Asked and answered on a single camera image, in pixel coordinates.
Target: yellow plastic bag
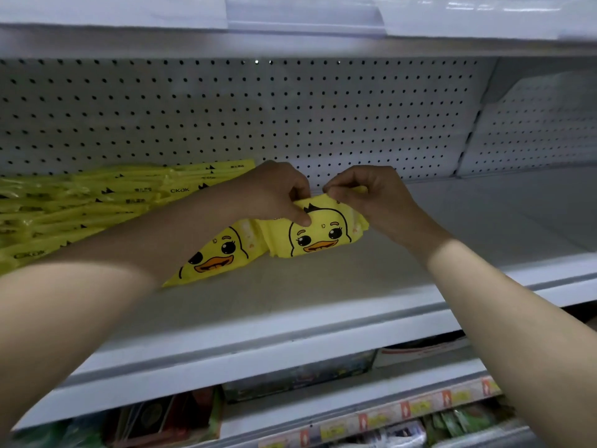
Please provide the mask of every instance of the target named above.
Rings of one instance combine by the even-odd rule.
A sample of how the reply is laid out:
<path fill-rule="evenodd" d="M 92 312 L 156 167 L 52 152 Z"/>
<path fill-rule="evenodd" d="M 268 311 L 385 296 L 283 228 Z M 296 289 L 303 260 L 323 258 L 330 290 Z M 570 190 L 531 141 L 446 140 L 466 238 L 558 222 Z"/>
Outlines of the yellow plastic bag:
<path fill-rule="evenodd" d="M 149 210 L 149 204 L 112 204 L 112 203 L 89 203 L 77 207 L 71 207 L 61 211 L 51 212 L 49 214 L 40 214 L 29 219 L 23 219 L 25 225 L 36 223 L 38 225 L 45 223 L 66 222 L 73 218 L 90 215 L 108 215 L 108 214 L 136 214 L 141 215 Z"/>
<path fill-rule="evenodd" d="M 23 244 L 11 245 L 0 249 L 0 258 L 8 258 L 13 265 L 24 266 L 35 259 L 45 256 L 52 251 L 65 247 L 72 242 L 102 231 L 102 228 L 86 228 L 59 235 L 49 235 L 43 238 L 30 240 Z"/>
<path fill-rule="evenodd" d="M 85 204 L 93 203 L 95 198 L 93 196 L 86 196 L 84 198 L 63 198 L 55 201 L 44 201 L 42 208 L 45 212 L 57 212 L 73 207 L 83 206 Z"/>
<path fill-rule="evenodd" d="M 164 286 L 189 283 L 246 266 L 267 251 L 252 220 L 240 220 L 193 255 Z"/>
<path fill-rule="evenodd" d="M 2 198 L 0 199 L 0 214 L 11 212 L 38 212 L 44 210 L 45 201 L 35 198 Z"/>
<path fill-rule="evenodd" d="M 28 237 L 35 239 L 39 236 L 48 234 L 55 234 L 60 232 L 75 231 L 77 229 L 85 228 L 107 228 L 125 222 L 131 218 L 137 217 L 139 214 L 108 214 L 108 215 L 90 215 L 75 218 L 65 222 L 56 223 L 33 223 L 27 226 L 25 232 Z"/>
<path fill-rule="evenodd" d="M 196 175 L 181 179 L 168 178 L 160 187 L 160 195 L 162 199 L 167 199 L 168 201 L 161 201 L 160 203 L 175 201 L 176 199 L 183 198 L 197 190 L 206 189 L 207 187 L 211 187 L 225 180 L 226 179 L 221 177 L 215 178 L 209 175 Z"/>
<path fill-rule="evenodd" d="M 138 180 L 162 180 L 170 172 L 172 172 L 172 168 L 168 168 L 166 166 L 121 165 L 79 172 L 77 174 L 73 174 L 72 180 L 110 180 L 122 178 Z"/>
<path fill-rule="evenodd" d="M 198 171 L 206 174 L 235 173 L 242 174 L 255 168 L 255 162 L 252 159 L 247 160 L 228 160 L 224 162 L 205 162 L 202 164 L 175 166 L 175 171 Z"/>
<path fill-rule="evenodd" d="M 286 218 L 257 220 L 271 256 L 290 258 L 350 244 L 369 229 L 369 223 L 362 215 L 328 195 L 303 199 L 295 204 L 309 214 L 311 226 L 303 227 Z"/>
<path fill-rule="evenodd" d="M 113 193 L 96 196 L 95 203 L 114 203 L 114 204 L 148 204 L 158 199 L 160 194 L 155 193 Z"/>
<path fill-rule="evenodd" d="M 107 179 L 107 180 L 88 180 L 72 181 L 64 183 L 64 190 L 58 198 L 68 198 L 70 196 L 103 196 L 112 194 L 148 194 L 155 193 L 160 187 L 160 182 L 155 180 L 138 181 L 128 179 Z"/>
<path fill-rule="evenodd" d="M 62 191 L 56 186 L 6 186 L 0 187 L 0 198 L 55 198 Z"/>

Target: stack of yellow packages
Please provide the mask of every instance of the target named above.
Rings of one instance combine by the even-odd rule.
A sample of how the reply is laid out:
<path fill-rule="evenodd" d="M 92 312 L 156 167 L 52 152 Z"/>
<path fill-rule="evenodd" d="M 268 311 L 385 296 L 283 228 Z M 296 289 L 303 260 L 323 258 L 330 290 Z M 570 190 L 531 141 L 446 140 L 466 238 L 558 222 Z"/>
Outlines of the stack of yellow packages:
<path fill-rule="evenodd" d="M 0 178 L 0 274 L 251 168 L 244 160 Z"/>
<path fill-rule="evenodd" d="M 254 167 L 252 160 L 240 160 L 173 168 L 115 166 L 68 178 L 0 178 L 0 274 Z M 240 220 L 198 245 L 164 286 L 237 269 L 268 250 L 289 258 L 351 244 L 369 227 L 362 215 L 327 195 L 295 204 L 309 214 L 309 227 L 285 218 Z"/>

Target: duck eye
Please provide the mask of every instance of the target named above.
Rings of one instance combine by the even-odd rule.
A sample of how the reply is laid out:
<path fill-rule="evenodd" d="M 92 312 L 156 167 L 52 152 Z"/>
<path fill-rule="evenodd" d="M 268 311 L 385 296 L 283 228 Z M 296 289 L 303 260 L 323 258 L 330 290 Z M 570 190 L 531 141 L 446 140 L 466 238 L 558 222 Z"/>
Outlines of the duck eye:
<path fill-rule="evenodd" d="M 236 245 L 234 242 L 226 242 L 224 245 L 222 245 L 222 253 L 224 254 L 232 254 L 235 252 L 235 250 Z"/>
<path fill-rule="evenodd" d="M 342 228 L 333 228 L 328 235 L 330 239 L 338 239 L 342 235 Z"/>
<path fill-rule="evenodd" d="M 189 264 L 201 264 L 203 262 L 203 255 L 201 254 L 200 251 L 198 251 L 197 253 L 195 253 L 195 255 L 189 259 Z"/>
<path fill-rule="evenodd" d="M 306 247 L 311 243 L 311 238 L 309 236 L 301 236 L 297 239 L 297 243 L 301 247 Z"/>

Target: store shelving unit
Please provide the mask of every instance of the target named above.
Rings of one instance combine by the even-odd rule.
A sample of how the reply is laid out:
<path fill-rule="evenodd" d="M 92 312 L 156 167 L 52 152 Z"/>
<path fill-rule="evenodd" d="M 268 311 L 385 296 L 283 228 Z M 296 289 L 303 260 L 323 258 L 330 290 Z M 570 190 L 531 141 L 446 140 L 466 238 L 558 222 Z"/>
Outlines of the store shelving unit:
<path fill-rule="evenodd" d="M 513 279 L 559 306 L 591 301 L 595 6 L 0 0 L 0 174 L 251 157 L 290 161 L 320 192 L 350 165 L 392 165 Z M 421 267 L 371 231 L 150 296 L 17 428 L 458 328 Z M 239 404 L 214 445 L 279 448 L 486 374 L 465 349 Z"/>

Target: green package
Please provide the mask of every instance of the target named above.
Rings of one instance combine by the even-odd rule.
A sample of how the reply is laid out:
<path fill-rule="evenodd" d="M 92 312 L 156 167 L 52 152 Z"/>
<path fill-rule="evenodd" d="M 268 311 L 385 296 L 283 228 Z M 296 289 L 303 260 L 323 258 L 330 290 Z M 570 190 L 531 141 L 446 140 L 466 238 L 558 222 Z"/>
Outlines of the green package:
<path fill-rule="evenodd" d="M 497 423 L 491 411 L 479 403 L 455 408 L 454 414 L 467 434 L 483 431 Z"/>
<path fill-rule="evenodd" d="M 450 433 L 450 437 L 461 437 L 465 435 L 465 432 L 460 427 L 460 423 L 458 422 L 458 418 L 454 415 L 452 410 L 447 410 L 446 412 L 441 413 L 442 420 Z"/>

